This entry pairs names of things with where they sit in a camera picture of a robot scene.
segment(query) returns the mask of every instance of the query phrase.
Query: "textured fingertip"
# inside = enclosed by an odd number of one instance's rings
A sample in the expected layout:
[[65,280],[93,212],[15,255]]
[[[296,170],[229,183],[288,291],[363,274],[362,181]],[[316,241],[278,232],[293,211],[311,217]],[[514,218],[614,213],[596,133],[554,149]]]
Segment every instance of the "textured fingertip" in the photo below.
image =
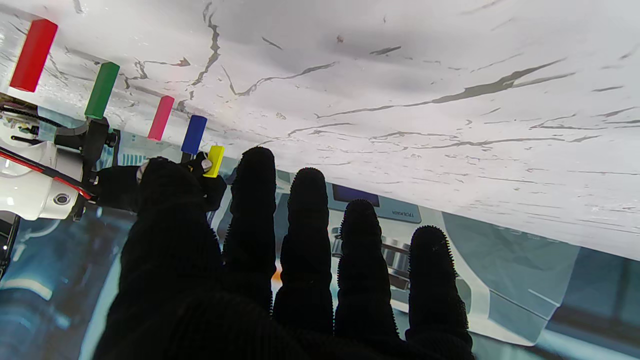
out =
[[411,238],[411,246],[423,245],[447,245],[447,236],[439,227],[428,225],[420,226],[415,230]]
[[271,164],[274,163],[273,153],[265,147],[252,147],[242,154],[240,165],[246,162]]
[[[264,147],[253,147],[245,151],[240,159],[240,163],[236,170],[236,179],[242,177],[244,174],[250,174],[253,176],[273,176],[275,182],[275,161],[271,150]],[[246,179],[245,181],[255,182],[258,179]]]
[[425,263],[449,263],[453,269],[454,261],[449,241],[440,228],[429,225],[415,230],[411,238],[410,263],[416,259],[423,259]]
[[248,155],[254,155],[254,154],[262,154],[265,156],[271,156],[273,157],[273,153],[271,152],[271,150],[267,149],[266,147],[261,147],[261,146],[256,146],[256,147],[252,147],[251,149],[245,151],[243,153],[243,156],[248,156]]
[[379,238],[382,235],[378,216],[373,205],[365,199],[352,200],[344,211],[344,218],[340,227],[342,240],[348,240],[351,235],[359,234]]
[[300,186],[314,186],[315,188],[325,188],[323,173],[312,167],[305,167],[300,169],[293,179],[291,184],[291,191]]
[[344,216],[346,217],[347,214],[375,216],[376,210],[373,208],[373,205],[368,200],[356,199],[356,200],[352,200],[349,204],[347,204],[347,209],[344,211]]

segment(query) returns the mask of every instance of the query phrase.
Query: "black glove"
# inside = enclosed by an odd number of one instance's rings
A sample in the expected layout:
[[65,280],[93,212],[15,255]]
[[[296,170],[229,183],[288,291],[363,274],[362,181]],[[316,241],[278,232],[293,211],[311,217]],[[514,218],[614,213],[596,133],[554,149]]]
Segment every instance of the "black glove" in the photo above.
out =
[[186,163],[176,164],[165,158],[154,158],[137,166],[117,166],[98,171],[99,182],[92,188],[97,194],[96,204],[107,208],[122,209],[137,213],[140,210],[143,192],[139,182],[144,181],[149,192],[156,198],[148,201],[156,204],[171,199],[191,200],[200,203],[204,211],[216,211],[224,196],[227,184],[221,176],[205,177],[203,152]]

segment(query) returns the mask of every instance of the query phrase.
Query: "finger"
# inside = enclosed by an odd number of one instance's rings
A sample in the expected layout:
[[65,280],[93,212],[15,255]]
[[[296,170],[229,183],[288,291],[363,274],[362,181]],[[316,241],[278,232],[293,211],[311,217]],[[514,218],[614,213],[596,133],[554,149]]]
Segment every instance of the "finger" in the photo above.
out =
[[360,340],[398,337],[381,236],[371,203],[350,202],[340,228],[343,255],[338,265],[336,336]]
[[273,318],[284,326],[333,332],[331,245],[326,185],[314,168],[300,170],[291,185],[289,231],[282,242],[282,287]]
[[275,272],[275,163],[270,150],[247,150],[231,186],[231,224],[223,259],[227,288],[271,310],[271,277]]
[[206,210],[217,211],[220,208],[225,190],[227,190],[225,180],[221,176],[200,176],[200,186],[204,192]]
[[204,212],[200,185],[182,166],[164,158],[151,159],[139,186],[140,210],[158,210],[178,202],[191,203]]
[[408,341],[431,332],[446,332],[470,345],[465,303],[458,296],[456,272],[447,237],[435,226],[418,228],[409,257]]

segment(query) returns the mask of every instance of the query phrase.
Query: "machine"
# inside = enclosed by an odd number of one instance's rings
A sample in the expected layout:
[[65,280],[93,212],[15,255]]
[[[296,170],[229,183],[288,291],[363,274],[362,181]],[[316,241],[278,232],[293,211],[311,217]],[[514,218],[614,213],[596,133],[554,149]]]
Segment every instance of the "machine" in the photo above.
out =
[[[37,218],[77,221],[90,189],[97,184],[96,162],[105,145],[114,147],[118,133],[109,132],[106,118],[90,119],[73,129],[62,127],[29,108],[0,106],[0,211],[19,220]],[[38,138],[41,124],[56,126],[53,141]],[[12,253],[13,238],[0,249],[0,278]]]

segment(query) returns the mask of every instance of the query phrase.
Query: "white robot part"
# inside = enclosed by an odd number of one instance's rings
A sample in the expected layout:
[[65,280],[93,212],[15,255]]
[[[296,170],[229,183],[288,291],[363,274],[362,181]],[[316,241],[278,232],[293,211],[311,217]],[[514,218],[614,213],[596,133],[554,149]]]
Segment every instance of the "white robot part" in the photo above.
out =
[[[26,158],[80,180],[82,161],[79,154],[57,148],[52,142],[30,145],[11,140],[19,134],[0,126],[0,145]],[[18,163],[0,159],[0,210],[11,211],[26,220],[67,218],[76,203],[78,192]]]

